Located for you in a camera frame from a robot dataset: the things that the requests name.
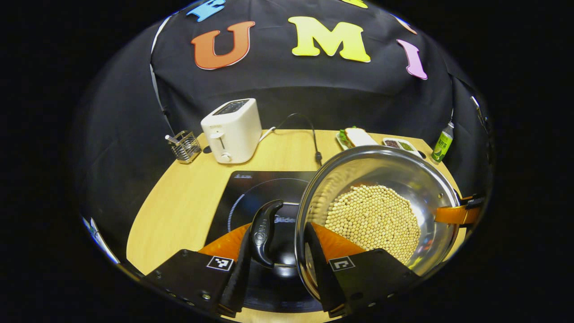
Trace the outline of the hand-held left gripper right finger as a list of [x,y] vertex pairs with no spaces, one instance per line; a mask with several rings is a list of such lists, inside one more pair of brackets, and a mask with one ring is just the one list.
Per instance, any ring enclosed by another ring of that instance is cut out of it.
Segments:
[[317,223],[306,225],[304,239],[310,249],[318,300],[332,318],[386,303],[421,281],[384,249],[363,251]]

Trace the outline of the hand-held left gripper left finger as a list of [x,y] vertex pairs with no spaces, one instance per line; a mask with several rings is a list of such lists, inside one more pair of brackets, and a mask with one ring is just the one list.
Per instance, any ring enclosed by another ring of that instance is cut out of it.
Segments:
[[210,316],[241,312],[250,272],[248,223],[199,251],[181,249],[142,278],[144,286]]

